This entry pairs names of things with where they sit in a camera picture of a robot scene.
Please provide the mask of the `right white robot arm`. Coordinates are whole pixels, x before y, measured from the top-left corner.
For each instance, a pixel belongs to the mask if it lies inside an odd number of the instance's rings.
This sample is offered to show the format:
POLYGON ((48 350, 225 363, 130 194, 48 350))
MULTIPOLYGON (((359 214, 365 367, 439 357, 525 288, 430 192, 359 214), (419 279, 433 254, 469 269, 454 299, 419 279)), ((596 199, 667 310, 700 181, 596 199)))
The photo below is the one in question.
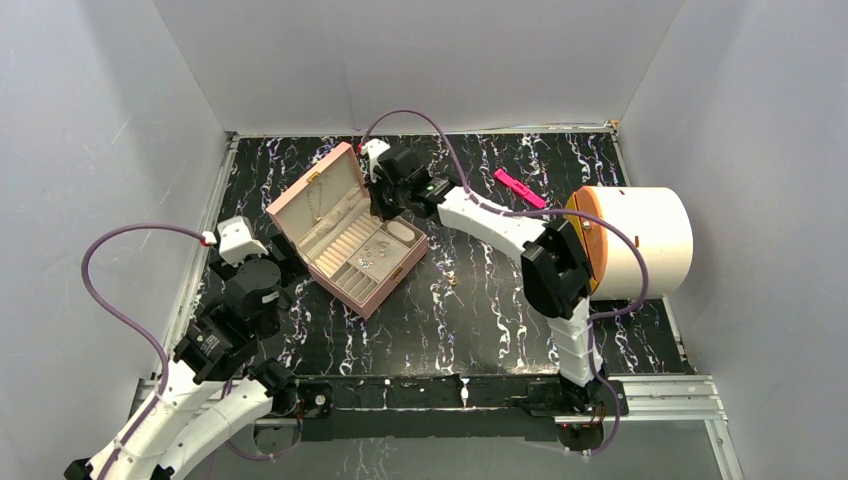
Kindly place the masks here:
POLYGON ((373 139, 359 151, 368 163, 371 214, 392 220, 409 211, 464 232, 519 264, 526 301, 546 319, 558 355, 562 398, 542 407, 587 414, 598 406, 603 361, 589 320, 593 270, 573 225, 563 218, 514 215, 477 194, 463 173, 431 173, 407 146, 373 139))

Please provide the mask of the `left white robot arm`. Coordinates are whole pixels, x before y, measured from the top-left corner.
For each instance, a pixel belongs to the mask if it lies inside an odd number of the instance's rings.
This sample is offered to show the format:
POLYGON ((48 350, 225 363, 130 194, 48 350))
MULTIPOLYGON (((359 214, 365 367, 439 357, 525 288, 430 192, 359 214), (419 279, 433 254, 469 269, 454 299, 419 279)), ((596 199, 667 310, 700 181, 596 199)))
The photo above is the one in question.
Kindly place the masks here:
POLYGON ((200 461, 251 422, 302 411, 297 377, 279 361, 249 360, 279 330, 286 287, 306 269, 281 234, 268 243, 204 232, 218 246, 210 268, 223 294, 202 312, 174 355, 157 351, 162 375, 125 426, 101 451, 74 460, 66 479, 183 479, 200 461))

